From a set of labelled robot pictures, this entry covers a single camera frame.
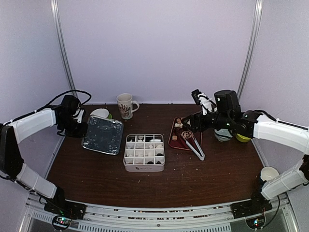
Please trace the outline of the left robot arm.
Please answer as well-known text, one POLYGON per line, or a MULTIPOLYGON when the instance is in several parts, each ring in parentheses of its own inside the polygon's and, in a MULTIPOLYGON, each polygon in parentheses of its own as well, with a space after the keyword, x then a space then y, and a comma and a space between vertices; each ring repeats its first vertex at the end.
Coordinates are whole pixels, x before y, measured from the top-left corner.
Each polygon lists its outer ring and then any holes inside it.
POLYGON ((70 209, 64 190, 31 169, 22 159, 18 145, 28 137, 53 126, 57 126, 58 132, 64 136, 82 138, 87 130, 83 116, 84 109, 80 100, 73 95, 65 95, 59 105, 48 103, 0 126, 1 172, 6 174, 6 179, 46 199, 60 215, 66 214, 70 209))

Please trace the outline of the bunny tin lid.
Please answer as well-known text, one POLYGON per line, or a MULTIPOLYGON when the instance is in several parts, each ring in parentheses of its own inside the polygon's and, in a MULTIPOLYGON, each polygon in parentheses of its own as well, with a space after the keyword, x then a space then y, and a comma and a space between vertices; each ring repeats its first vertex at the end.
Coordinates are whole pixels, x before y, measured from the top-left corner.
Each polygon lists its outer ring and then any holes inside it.
POLYGON ((118 155, 123 128, 119 120, 90 116, 82 147, 106 155, 118 155))

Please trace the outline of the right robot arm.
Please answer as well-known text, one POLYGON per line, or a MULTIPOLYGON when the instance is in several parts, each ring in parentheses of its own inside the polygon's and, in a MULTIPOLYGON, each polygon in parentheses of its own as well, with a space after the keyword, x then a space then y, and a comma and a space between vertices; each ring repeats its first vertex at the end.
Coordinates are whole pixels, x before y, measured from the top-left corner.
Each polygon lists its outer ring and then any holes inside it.
POLYGON ((303 158, 292 168, 279 176, 265 181, 259 195, 248 201, 248 210, 258 213, 278 195, 309 183, 309 129, 275 119, 264 110, 242 112, 237 94, 233 90, 215 92, 214 100, 198 89, 191 93, 201 112, 182 119, 183 125, 191 132, 208 129, 239 134, 250 139, 264 139, 301 151, 303 158))

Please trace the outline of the white handled tongs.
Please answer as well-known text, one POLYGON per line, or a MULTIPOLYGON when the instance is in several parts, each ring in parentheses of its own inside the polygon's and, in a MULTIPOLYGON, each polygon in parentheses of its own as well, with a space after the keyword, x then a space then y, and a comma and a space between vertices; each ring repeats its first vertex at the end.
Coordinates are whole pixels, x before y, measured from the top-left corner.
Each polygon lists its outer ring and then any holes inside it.
POLYGON ((183 131, 181 132, 181 137, 185 141, 185 144, 194 152, 194 154, 199 158, 200 161, 204 161, 205 154, 197 142, 191 131, 183 131))

